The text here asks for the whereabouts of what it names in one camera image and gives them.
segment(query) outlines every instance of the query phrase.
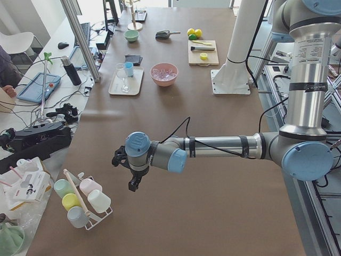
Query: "yellow bottle cap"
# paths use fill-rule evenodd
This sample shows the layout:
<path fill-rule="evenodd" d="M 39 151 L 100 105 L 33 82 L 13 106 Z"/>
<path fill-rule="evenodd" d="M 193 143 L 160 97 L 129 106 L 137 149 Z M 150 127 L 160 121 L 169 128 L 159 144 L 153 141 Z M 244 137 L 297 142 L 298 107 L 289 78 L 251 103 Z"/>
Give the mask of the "yellow bottle cap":
<path fill-rule="evenodd" d="M 206 53 L 206 52 L 202 52 L 202 53 L 200 54 L 200 58 L 201 58 L 201 60 L 207 60 L 207 59 L 208 59 L 207 53 Z"/>

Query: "pink straw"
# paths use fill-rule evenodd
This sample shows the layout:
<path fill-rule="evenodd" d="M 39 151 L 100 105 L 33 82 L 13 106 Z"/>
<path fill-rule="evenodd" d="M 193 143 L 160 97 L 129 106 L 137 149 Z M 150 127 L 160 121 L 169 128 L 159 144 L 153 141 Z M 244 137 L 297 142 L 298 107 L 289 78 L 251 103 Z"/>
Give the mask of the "pink straw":
<path fill-rule="evenodd" d="M 22 179 L 22 176 L 13 168 L 10 166 L 10 169 L 16 174 L 19 176 L 20 179 Z"/>
<path fill-rule="evenodd" d="M 0 183 L 4 184 L 4 185 L 6 185 L 6 186 L 9 186 L 9 187 L 11 187 L 11 185 L 9 185 L 9 184 L 8 184 L 8 183 L 6 183 L 6 182 L 0 181 Z"/>

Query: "light blue joint cap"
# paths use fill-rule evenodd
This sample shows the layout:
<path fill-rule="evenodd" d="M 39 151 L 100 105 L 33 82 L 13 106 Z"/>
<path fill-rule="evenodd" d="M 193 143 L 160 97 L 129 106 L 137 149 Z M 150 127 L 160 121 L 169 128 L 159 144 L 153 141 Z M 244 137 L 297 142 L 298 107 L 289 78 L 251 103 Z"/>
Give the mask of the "light blue joint cap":
<path fill-rule="evenodd" d="M 277 43 L 292 43 L 294 39 L 289 34 L 271 32 L 271 37 Z"/>
<path fill-rule="evenodd" d="M 282 169 L 298 180 L 317 180 L 332 167 L 333 156 L 322 142 L 302 142 L 288 150 L 282 159 Z"/>
<path fill-rule="evenodd" d="M 302 0 L 309 10 L 317 14 L 334 16 L 341 14 L 340 0 Z"/>
<path fill-rule="evenodd" d="M 142 156 L 148 151 L 149 146 L 149 137 L 143 132 L 133 132 L 126 139 L 126 153 L 128 156 Z"/>
<path fill-rule="evenodd" d="M 168 161 L 168 171 L 181 173 L 185 167 L 186 159 L 186 151 L 179 148 L 175 149 Z"/>

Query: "thermos bottle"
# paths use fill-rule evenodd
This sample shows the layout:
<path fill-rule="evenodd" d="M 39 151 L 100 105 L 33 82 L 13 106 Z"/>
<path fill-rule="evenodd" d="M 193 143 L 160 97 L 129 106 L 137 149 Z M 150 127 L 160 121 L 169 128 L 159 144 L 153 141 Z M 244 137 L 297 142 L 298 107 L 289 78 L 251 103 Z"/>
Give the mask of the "thermos bottle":
<path fill-rule="evenodd" d="M 74 65 L 71 63 L 70 59 L 67 56 L 62 56 L 60 59 L 64 65 L 66 74 L 70 77 L 73 85 L 80 85 L 82 82 L 79 78 L 77 70 L 75 69 Z"/>

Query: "black wallet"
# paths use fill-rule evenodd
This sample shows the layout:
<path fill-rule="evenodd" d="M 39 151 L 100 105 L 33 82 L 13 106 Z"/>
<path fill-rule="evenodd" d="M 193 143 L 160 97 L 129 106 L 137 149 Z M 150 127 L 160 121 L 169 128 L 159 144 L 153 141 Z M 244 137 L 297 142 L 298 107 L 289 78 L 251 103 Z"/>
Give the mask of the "black wallet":
<path fill-rule="evenodd" d="M 134 66 L 139 66 L 143 59 L 140 55 L 125 55 L 125 57 L 125 62 L 132 62 Z"/>

